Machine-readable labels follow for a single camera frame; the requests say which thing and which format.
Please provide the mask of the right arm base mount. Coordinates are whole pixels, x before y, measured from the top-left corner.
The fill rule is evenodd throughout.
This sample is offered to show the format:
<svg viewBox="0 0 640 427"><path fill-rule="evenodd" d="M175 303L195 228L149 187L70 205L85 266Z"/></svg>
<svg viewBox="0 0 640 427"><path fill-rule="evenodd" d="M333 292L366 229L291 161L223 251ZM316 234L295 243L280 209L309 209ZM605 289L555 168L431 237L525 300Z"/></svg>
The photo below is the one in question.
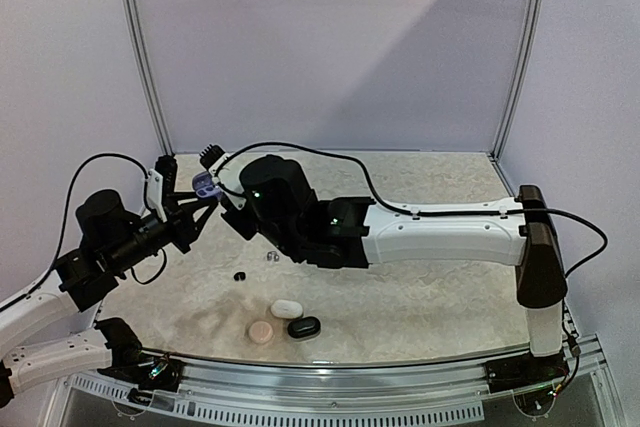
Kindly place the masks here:
<svg viewBox="0 0 640 427"><path fill-rule="evenodd" d="M569 368L563 352L545 357L535 357L531 353L491 360L483 364L483 369L491 393L524 388L537 384L549 384L548 394L557 397L573 381L578 373L581 358L579 346L571 347L570 357L575 363Z"/></svg>

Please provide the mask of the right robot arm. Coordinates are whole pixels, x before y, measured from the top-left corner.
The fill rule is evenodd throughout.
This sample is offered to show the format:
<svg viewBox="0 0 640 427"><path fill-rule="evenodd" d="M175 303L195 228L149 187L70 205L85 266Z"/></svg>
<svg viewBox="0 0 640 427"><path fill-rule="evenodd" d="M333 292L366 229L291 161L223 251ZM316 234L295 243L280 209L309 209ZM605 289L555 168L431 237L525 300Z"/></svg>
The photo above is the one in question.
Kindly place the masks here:
<svg viewBox="0 0 640 427"><path fill-rule="evenodd" d="M529 335L517 374L537 383L554 369L568 287L537 186L485 203L398 204L377 193L321 200L297 161L273 154L246 165L225 154L208 171L227 199L225 221L247 240L262 235L295 263L340 269L465 260L514 267Z"/></svg>

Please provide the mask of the purple chrome earbud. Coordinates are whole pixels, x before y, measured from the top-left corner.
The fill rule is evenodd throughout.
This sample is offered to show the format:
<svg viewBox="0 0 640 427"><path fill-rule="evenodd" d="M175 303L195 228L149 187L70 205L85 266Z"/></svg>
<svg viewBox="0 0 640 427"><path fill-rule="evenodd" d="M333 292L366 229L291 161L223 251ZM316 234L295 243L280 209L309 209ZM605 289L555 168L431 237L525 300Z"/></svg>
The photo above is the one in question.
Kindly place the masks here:
<svg viewBox="0 0 640 427"><path fill-rule="evenodd" d="M275 251L270 251L267 253L266 255L266 259L268 262L279 262L280 261L280 256L277 252Z"/></svg>

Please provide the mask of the purple charging case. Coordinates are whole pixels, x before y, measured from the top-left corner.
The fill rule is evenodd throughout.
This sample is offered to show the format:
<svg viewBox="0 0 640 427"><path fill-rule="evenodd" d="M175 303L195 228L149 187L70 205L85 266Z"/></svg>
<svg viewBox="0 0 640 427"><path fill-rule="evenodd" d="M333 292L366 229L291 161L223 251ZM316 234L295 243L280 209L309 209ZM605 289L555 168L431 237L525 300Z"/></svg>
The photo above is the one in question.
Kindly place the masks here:
<svg viewBox="0 0 640 427"><path fill-rule="evenodd" d="M222 191L213 182L208 171L199 172L191 181L192 189L199 199L220 199Z"/></svg>

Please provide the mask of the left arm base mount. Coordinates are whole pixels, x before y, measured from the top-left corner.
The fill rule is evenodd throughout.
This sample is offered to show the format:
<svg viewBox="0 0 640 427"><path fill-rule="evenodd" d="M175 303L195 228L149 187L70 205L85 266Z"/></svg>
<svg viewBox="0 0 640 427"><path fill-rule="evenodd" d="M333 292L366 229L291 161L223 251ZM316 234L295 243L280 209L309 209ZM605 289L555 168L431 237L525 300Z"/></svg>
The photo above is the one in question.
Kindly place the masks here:
<svg viewBox="0 0 640 427"><path fill-rule="evenodd" d="M119 346L111 350L110 366L98 369L101 375L135 385L143 391L177 392L186 364L169 353L145 353L141 346Z"/></svg>

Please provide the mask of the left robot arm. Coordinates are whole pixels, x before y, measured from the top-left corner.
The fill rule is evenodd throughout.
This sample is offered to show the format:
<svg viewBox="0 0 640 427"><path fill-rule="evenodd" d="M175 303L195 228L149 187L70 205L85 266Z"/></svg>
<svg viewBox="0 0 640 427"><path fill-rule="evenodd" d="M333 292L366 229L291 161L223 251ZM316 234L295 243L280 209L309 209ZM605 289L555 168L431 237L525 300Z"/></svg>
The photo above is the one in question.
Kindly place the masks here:
<svg viewBox="0 0 640 427"><path fill-rule="evenodd" d="M142 390L176 391L181 362L146 355L131 327L108 318L59 341L27 346L45 327L100 304L127 271L167 245L188 253L218 205L180 193L166 220L125 209L113 189L92 194L76 210L82 232L78 248L56 258L44 281L14 296L1 310L1 403L18 393L67 375L96 370Z"/></svg>

